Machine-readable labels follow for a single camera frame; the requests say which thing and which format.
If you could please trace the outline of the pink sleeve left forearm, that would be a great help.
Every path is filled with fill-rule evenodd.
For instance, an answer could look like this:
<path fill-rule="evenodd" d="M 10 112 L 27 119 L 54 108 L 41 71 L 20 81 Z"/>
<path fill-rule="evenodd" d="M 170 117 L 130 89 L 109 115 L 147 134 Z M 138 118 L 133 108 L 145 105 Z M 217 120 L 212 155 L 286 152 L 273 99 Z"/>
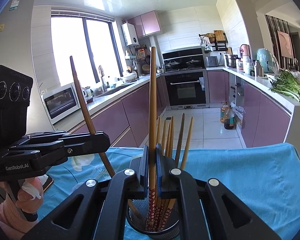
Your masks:
<path fill-rule="evenodd" d="M 38 219 L 34 222 L 22 219 L 16 205 L 10 200 L 8 195 L 0 203 L 0 228 L 8 239 L 21 239 L 38 222 Z"/>

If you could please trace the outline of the person left hand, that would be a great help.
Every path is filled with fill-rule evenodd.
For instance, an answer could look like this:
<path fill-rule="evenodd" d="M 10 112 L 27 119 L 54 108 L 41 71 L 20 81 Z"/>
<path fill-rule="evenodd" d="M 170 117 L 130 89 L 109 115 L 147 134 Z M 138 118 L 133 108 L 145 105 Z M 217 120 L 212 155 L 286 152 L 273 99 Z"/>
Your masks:
<path fill-rule="evenodd" d="M 42 182 L 39 177 L 28 178 L 23 185 L 26 185 L 26 189 L 30 190 L 31 194 L 21 188 L 15 205 L 26 213 L 36 213 L 44 201 Z"/>

